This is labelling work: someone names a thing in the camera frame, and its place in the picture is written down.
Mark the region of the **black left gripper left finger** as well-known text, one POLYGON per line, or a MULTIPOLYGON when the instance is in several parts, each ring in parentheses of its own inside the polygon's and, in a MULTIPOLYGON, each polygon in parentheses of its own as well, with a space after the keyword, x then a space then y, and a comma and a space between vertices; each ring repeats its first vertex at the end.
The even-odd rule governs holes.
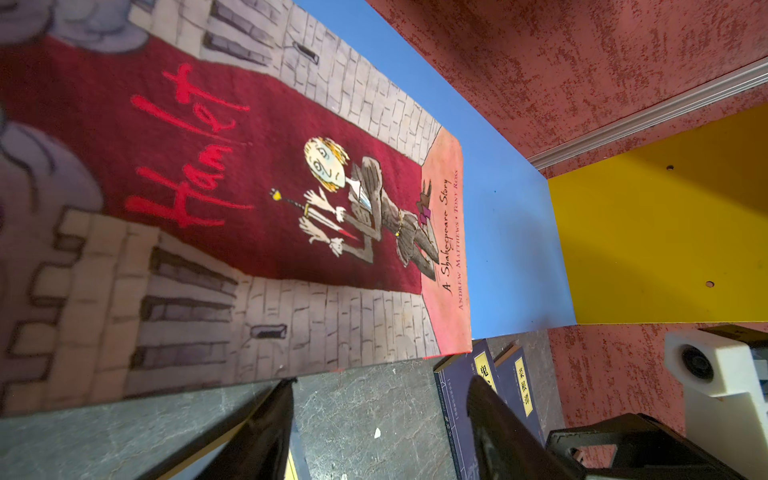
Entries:
POLYGON ((282 479, 294 420, 294 378, 260 392, 142 479, 282 479))

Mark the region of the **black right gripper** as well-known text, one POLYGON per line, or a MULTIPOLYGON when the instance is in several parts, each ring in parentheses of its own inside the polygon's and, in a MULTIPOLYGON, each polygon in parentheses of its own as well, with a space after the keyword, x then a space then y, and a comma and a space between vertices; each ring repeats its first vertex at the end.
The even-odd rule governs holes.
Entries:
POLYGON ((593 425, 552 431, 546 450, 572 479, 741 479, 743 476, 665 424, 645 414, 623 414, 593 425), (587 467, 574 456, 593 446, 615 446, 607 467, 587 467))

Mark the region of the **red Hamlet picture book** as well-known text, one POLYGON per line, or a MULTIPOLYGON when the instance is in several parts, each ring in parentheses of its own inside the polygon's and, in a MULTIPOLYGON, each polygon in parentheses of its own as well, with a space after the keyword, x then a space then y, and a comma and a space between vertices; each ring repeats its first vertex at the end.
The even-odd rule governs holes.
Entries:
POLYGON ((291 1, 1 5, 5 417, 470 350, 458 140, 291 1))

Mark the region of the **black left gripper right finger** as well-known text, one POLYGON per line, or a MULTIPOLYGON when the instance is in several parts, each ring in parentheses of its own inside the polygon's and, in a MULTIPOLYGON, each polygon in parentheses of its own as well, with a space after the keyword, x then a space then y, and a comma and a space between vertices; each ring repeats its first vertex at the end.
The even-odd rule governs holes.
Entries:
POLYGON ((481 479, 576 479, 548 452, 480 376, 466 401, 481 479))

